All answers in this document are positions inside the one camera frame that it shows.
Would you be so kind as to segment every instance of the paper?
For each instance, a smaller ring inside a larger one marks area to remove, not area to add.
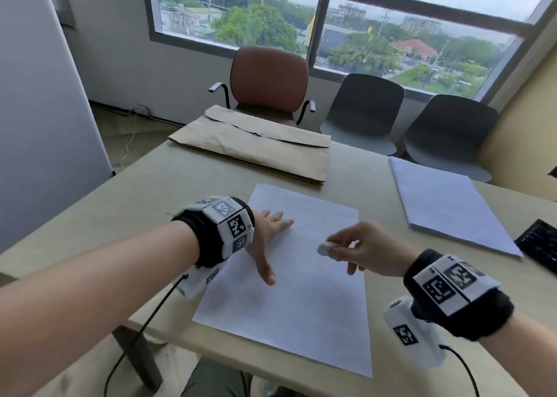
[[[217,105],[168,137],[180,145],[322,183],[331,137]]]
[[[358,211],[268,184],[256,186],[249,205],[295,220],[271,242],[276,284],[261,280],[245,251],[235,253],[193,320],[371,378],[364,275],[317,253],[329,234],[358,222]]]
[[[394,157],[389,163],[410,226],[522,256],[467,176]]]

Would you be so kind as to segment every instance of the left hand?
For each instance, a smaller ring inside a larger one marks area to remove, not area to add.
[[[255,218],[255,232],[253,241],[246,246],[246,252],[254,259],[257,272],[269,286],[275,284],[275,274],[267,259],[267,246],[276,235],[287,230],[294,220],[282,219],[282,212],[279,211],[271,216],[271,211],[266,209],[263,212],[252,210]]]

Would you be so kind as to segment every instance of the table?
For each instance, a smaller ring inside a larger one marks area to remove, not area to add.
[[[175,213],[199,197],[234,195],[247,201],[260,182],[358,208],[361,219],[382,224],[417,249],[432,247],[460,255],[499,280],[518,309],[557,330],[557,280],[550,272],[528,258],[520,260],[411,230],[388,158],[336,142],[331,143],[327,180],[323,186],[315,186],[167,141],[5,252],[0,257],[0,272],[20,278],[77,253],[160,225],[170,219],[168,213]],[[557,225],[556,203],[475,184],[512,237],[537,218]],[[191,317],[199,299],[188,302],[178,293],[164,304],[147,331],[171,344],[308,395],[471,396],[469,377],[456,358],[447,355],[442,367],[423,370],[413,364],[387,328],[383,312],[395,298],[408,294],[402,281],[369,272],[365,279],[373,379],[193,323]],[[125,325],[138,329],[167,289]],[[447,333],[444,337],[467,361],[482,395],[526,395],[480,345]]]

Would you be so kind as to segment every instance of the black wrist strap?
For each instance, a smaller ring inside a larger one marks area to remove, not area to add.
[[[234,201],[246,209],[252,225],[255,225],[254,213],[249,206],[241,199],[232,197]],[[212,268],[223,262],[222,248],[223,241],[218,232],[217,225],[201,211],[184,210],[172,221],[182,221],[189,225],[191,231],[196,235],[199,242],[199,259],[196,262],[198,267]]]
[[[412,312],[419,319],[434,322],[455,337],[477,341],[499,330],[512,316],[514,305],[498,288],[492,288],[450,316],[414,280],[414,276],[428,268],[443,255],[433,249],[425,250],[404,275],[404,285],[414,298]]]

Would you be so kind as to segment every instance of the manila envelope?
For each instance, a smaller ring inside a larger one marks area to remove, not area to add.
[[[168,137],[180,145],[323,183],[331,137],[213,105]]]

